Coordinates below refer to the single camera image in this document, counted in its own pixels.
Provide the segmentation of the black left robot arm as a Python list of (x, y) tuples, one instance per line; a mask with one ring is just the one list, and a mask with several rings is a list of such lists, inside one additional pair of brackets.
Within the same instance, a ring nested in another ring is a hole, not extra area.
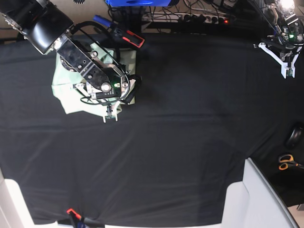
[(304, 24), (295, 13), (293, 0), (248, 2), (273, 29), (273, 34), (254, 44), (281, 66), (283, 78), (295, 77), (295, 63), (304, 49)]

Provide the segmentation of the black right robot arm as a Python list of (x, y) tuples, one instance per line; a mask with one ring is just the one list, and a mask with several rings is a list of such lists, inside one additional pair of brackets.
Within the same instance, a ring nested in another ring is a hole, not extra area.
[(133, 102), (142, 82), (133, 74), (135, 52), (129, 53), (124, 64), (117, 44), (107, 49), (93, 37), (89, 38), (90, 44), (84, 44), (74, 35), (91, 26), (110, 42), (118, 36), (138, 48), (144, 43), (141, 37), (118, 27), (109, 33), (111, 22), (100, 16), (74, 24), (48, 0), (3, 0), (0, 13), (39, 53), (56, 52), (52, 92), (66, 114), (84, 111), (104, 120), (117, 119), (121, 106)]

